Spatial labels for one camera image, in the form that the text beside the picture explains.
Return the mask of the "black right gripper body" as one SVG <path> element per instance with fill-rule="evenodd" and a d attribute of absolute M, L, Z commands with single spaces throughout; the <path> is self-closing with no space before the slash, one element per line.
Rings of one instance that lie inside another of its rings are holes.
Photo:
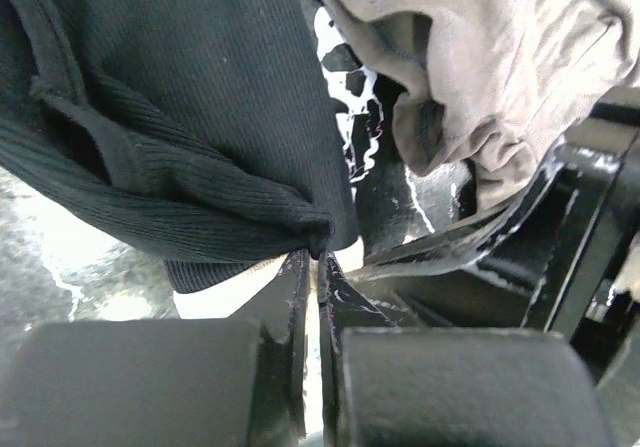
<path fill-rule="evenodd" d="M 614 283 L 639 246 L 639 92 L 609 91 L 505 207 L 372 256 L 353 274 L 424 324 L 567 339 L 604 376 L 639 317 Z"/>

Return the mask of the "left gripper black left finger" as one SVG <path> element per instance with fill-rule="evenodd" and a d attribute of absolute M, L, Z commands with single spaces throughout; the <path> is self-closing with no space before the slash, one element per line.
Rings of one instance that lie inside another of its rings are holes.
<path fill-rule="evenodd" d="M 1 382 L 5 446 L 295 446 L 309 257 L 226 319 L 46 324 Z"/>

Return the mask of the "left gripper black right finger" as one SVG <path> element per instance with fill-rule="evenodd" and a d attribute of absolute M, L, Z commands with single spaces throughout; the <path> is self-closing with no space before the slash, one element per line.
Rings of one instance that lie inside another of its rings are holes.
<path fill-rule="evenodd" d="M 402 328 L 319 265 L 328 446 L 611 446 L 589 372 L 560 336 Z"/>

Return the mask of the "black underwear with cream waistband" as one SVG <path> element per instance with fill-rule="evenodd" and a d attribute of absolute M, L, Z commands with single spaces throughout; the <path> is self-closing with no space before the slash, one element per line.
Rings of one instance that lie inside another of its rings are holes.
<path fill-rule="evenodd" d="M 300 0 L 1 0 L 1 164 L 160 258 L 184 319 L 362 262 Z"/>

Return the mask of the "grey underwear with cream waistband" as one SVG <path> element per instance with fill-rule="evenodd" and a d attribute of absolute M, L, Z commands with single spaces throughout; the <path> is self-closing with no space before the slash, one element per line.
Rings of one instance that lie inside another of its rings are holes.
<path fill-rule="evenodd" d="M 521 191 L 616 86 L 639 83 L 639 0 L 321 0 L 403 89 L 392 132 L 424 176 L 470 161 L 479 209 Z"/>

